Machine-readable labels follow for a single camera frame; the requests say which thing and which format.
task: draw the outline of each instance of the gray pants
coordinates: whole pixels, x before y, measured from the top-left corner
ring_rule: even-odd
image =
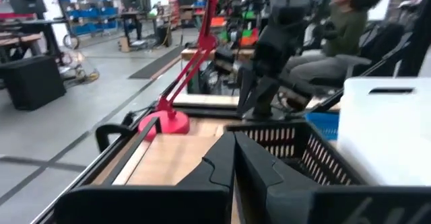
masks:
[[[292,57],[280,73],[283,79],[290,81],[305,81],[308,84],[313,79],[341,79],[345,77],[347,65],[334,57],[324,54],[312,54]],[[271,112],[271,102],[278,92],[278,88],[271,88],[257,100],[255,112],[267,114]]]
[[[301,57],[292,57],[285,66],[283,77],[289,77],[311,81],[313,79],[342,79],[347,72],[347,65],[339,62],[334,57],[324,54],[312,54]]]

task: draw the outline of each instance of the blue storage bin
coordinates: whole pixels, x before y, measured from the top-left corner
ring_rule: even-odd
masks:
[[[116,27],[117,27],[117,23],[115,21],[108,22],[108,28],[116,28]]]
[[[96,27],[96,24],[94,23],[88,23],[87,26],[88,26],[89,32],[97,32],[98,30],[100,30]]]
[[[101,29],[103,29],[104,26],[102,23],[96,23],[96,24],[94,24],[94,27],[96,30],[101,30]]]
[[[89,33],[88,26],[82,25],[82,26],[74,26],[72,27],[72,31],[75,35],[83,35]]]
[[[99,13],[97,9],[87,9],[81,11],[81,17],[91,18],[91,17],[98,17]]]
[[[117,14],[117,9],[113,7],[105,7],[102,9],[102,15],[115,15]]]
[[[308,113],[305,115],[307,121],[313,123],[327,140],[337,140],[338,138],[338,113]]]
[[[81,15],[80,11],[78,10],[69,11],[68,14],[69,14],[69,17],[73,16],[74,18],[79,18]]]

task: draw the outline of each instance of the desk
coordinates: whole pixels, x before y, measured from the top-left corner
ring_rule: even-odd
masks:
[[[193,55],[196,53],[197,49],[184,49],[181,52],[181,58],[184,60],[189,61]],[[213,60],[214,59],[214,52],[215,50],[212,50],[208,56],[208,60]],[[239,57],[238,60],[243,61],[243,60],[249,60],[252,56],[253,56],[254,50],[253,49],[241,49],[239,52]]]
[[[64,66],[63,63],[63,53],[60,51],[59,45],[57,44],[57,39],[55,38],[53,24],[63,24],[66,23],[67,20],[28,20],[22,22],[14,22],[8,24],[2,24],[4,27],[9,28],[20,28],[22,32],[25,33],[35,33],[39,34],[43,32],[44,37],[46,39],[46,50],[49,55],[54,56],[60,63],[61,66]]]
[[[202,157],[223,134],[224,125],[231,123],[235,123],[235,120],[192,118],[188,135],[158,135],[151,144],[143,141],[112,184],[177,184],[201,162]],[[137,135],[132,137],[91,184],[103,183],[136,139]],[[235,193],[231,223],[240,223]]]
[[[0,37],[10,36],[10,35],[11,34],[8,32],[0,32]],[[22,57],[24,57],[26,50],[21,55],[16,54],[17,55],[16,57],[18,57],[16,59],[14,57],[11,57],[11,55],[10,55],[9,50],[11,48],[19,47],[20,45],[18,45],[18,44],[20,42],[25,44],[25,46],[28,46],[28,48],[31,50],[33,56],[41,54],[39,45],[37,44],[37,41],[41,38],[42,38],[41,34],[31,34],[28,36],[22,36],[21,38],[16,36],[16,37],[11,37],[11,38],[0,39],[0,56],[1,56],[0,62],[1,63],[7,63],[7,62],[18,60],[18,59],[21,59]]]
[[[311,109],[325,99],[313,98],[307,105]],[[203,104],[208,106],[232,106],[238,105],[239,96],[211,96],[203,94],[179,94],[174,103],[177,104]],[[340,110],[340,103],[334,105],[330,111],[337,112]]]

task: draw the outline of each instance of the red object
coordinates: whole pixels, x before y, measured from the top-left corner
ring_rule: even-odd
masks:
[[[154,112],[151,114],[151,118],[146,117],[139,123],[137,127],[138,131],[141,132],[153,117],[158,117],[164,133],[187,134],[189,132],[190,122],[186,114],[177,112],[174,118],[169,118],[167,114],[167,111]],[[156,134],[156,128],[153,127],[145,137],[145,140],[149,142],[153,141]]]
[[[0,13],[0,20],[14,18],[33,18],[33,14]]]
[[[216,12],[216,5],[218,0],[208,0],[207,7],[205,8],[205,14],[203,15],[202,28],[197,39],[197,51],[190,59],[189,63],[184,67],[178,77],[165,89],[159,98],[159,102],[156,106],[154,113],[146,116],[140,123],[138,131],[141,132],[145,125],[153,118],[158,117],[163,133],[176,133],[176,134],[187,134],[190,130],[189,117],[182,113],[177,112],[172,107],[172,104],[178,94],[183,90],[187,83],[192,77],[198,72],[202,63],[208,58],[210,52],[217,46],[217,38],[210,33],[211,19]],[[174,88],[181,82],[176,88],[173,95],[169,98],[168,96],[172,93]],[[151,130],[154,132],[148,134],[145,138],[146,141],[152,141],[155,136],[155,128]]]

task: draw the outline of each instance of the wooden tabletop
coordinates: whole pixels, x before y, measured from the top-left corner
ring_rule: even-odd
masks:
[[[116,177],[116,185],[175,185],[190,173],[223,134],[223,126],[235,121],[191,119],[188,135],[157,135],[150,144],[143,141]],[[119,159],[136,141],[133,137],[104,168],[92,184],[101,184]],[[239,224],[235,194],[232,223]]]
[[[308,105],[307,109],[311,109],[317,104],[323,102],[325,99],[312,99]],[[212,96],[212,95],[201,95],[201,94],[179,94],[175,98],[174,103],[177,104],[204,104],[208,106],[232,106],[238,105],[239,96]],[[334,105],[330,110],[339,111],[339,103]]]
[[[186,48],[181,52],[181,58],[184,60],[190,60],[191,57],[193,57],[193,55],[195,54],[195,52],[197,51],[197,49],[193,49],[193,48]],[[212,50],[208,56],[208,60],[212,60],[214,59],[214,52],[215,50]],[[254,53],[253,49],[241,49],[239,52],[239,60],[248,60],[252,57]]]
[[[8,35],[10,35],[10,33],[0,32],[0,36],[8,36]],[[31,42],[31,41],[39,40],[41,38],[42,38],[41,34],[32,34],[32,35],[29,35],[29,36],[22,36],[21,37],[21,42]],[[0,39],[0,46],[12,45],[12,44],[16,44],[16,43],[19,43],[19,42],[20,42],[20,38],[19,37]]]

